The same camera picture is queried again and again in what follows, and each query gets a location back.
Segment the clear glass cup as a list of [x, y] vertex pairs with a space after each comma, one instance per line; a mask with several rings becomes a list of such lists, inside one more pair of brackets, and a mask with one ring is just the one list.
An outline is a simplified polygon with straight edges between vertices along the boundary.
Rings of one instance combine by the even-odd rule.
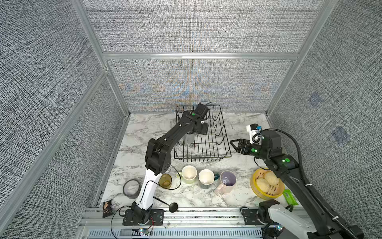
[[194, 133], [187, 133], [184, 136], [184, 145], [192, 144], [195, 141], [195, 134]]

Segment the light green mug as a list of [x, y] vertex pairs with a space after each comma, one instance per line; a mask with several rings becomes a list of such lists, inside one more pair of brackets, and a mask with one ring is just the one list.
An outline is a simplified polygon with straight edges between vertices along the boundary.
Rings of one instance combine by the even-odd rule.
[[194, 166], [185, 166], [179, 174], [176, 174], [177, 179], [182, 181], [182, 184], [194, 184], [198, 175], [198, 171]]

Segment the amber glass cup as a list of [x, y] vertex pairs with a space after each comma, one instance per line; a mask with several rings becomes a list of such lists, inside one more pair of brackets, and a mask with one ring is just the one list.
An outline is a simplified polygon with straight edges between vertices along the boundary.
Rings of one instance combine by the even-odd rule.
[[171, 185], [172, 185], [171, 175], [163, 174], [158, 183], [164, 189], [171, 189]]

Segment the white ceramic mug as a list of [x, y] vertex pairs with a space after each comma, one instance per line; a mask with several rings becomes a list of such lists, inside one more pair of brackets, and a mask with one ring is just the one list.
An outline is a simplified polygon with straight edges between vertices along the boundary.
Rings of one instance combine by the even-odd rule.
[[180, 140], [178, 141], [178, 145], [184, 145], [184, 144], [185, 144], [185, 138], [186, 138], [186, 135], [187, 135], [187, 134], [184, 134], [184, 135], [180, 138]]

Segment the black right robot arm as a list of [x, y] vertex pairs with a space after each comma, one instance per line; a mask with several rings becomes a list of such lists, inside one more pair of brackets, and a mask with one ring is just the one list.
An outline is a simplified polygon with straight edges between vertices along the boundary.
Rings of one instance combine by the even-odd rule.
[[[291, 139], [297, 150], [297, 159], [283, 153], [281, 134]], [[263, 223], [277, 223], [293, 233], [299, 239], [362, 239], [364, 232], [357, 225], [350, 225], [323, 199], [304, 174], [299, 144], [288, 133], [268, 128], [256, 134], [261, 143], [251, 143], [248, 139], [231, 140], [238, 143], [235, 151], [250, 155], [265, 162], [273, 172], [295, 195], [309, 215], [312, 225], [294, 215], [275, 200], [260, 203], [259, 220]]]

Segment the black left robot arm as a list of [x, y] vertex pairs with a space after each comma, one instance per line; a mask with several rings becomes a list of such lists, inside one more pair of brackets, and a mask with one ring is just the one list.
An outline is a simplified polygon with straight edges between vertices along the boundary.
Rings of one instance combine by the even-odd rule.
[[150, 218], [154, 194], [159, 180], [171, 166], [171, 152], [174, 146], [188, 133], [207, 134], [207, 105], [199, 103], [195, 109], [182, 112], [179, 121], [158, 139], [150, 139], [145, 154], [145, 177], [141, 191], [131, 205], [133, 217], [140, 224]]

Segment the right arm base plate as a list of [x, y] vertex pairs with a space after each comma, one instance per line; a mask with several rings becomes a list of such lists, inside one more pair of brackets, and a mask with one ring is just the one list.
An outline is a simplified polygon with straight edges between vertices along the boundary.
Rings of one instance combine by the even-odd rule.
[[248, 207], [241, 207], [239, 209], [245, 225], [266, 225], [266, 223], [262, 222], [258, 217], [258, 209], [250, 209]]

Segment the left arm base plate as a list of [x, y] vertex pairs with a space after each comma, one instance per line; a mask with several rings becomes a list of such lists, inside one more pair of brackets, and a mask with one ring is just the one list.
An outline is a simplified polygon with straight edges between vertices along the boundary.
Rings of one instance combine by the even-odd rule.
[[150, 216], [147, 219], [145, 223], [142, 223], [137, 217], [134, 216], [133, 211], [131, 209], [128, 209], [124, 213], [122, 225], [123, 226], [162, 226], [163, 220], [164, 220], [164, 213], [165, 211], [163, 209], [152, 209], [150, 211]]

